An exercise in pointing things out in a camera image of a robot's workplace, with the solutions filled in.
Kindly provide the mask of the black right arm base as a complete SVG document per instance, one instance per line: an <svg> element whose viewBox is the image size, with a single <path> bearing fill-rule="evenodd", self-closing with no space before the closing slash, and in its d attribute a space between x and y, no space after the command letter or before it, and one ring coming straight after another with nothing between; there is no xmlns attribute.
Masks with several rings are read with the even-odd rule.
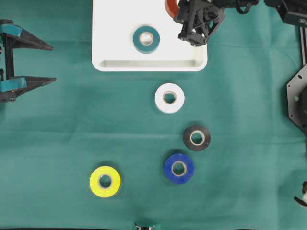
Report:
<svg viewBox="0 0 307 230"><path fill-rule="evenodd" d="M307 65L286 85L288 117L307 135Z"/></svg>

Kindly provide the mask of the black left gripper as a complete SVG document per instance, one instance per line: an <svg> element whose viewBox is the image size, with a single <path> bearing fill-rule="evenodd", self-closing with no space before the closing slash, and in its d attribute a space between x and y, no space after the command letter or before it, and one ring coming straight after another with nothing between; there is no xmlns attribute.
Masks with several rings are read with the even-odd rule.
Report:
<svg viewBox="0 0 307 230"><path fill-rule="evenodd" d="M14 102L22 94L56 81L47 77L14 77L13 48L53 50L53 46L6 19L0 21L0 42L5 52L6 73L4 78L4 70L0 69L1 102Z"/></svg>

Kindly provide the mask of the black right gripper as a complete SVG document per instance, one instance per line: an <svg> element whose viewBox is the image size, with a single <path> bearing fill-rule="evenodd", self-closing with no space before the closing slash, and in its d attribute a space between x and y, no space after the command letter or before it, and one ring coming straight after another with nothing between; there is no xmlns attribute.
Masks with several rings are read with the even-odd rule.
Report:
<svg viewBox="0 0 307 230"><path fill-rule="evenodd" d="M206 45L225 18L225 8L207 0L180 0L174 21L182 25L178 39L192 46Z"/></svg>

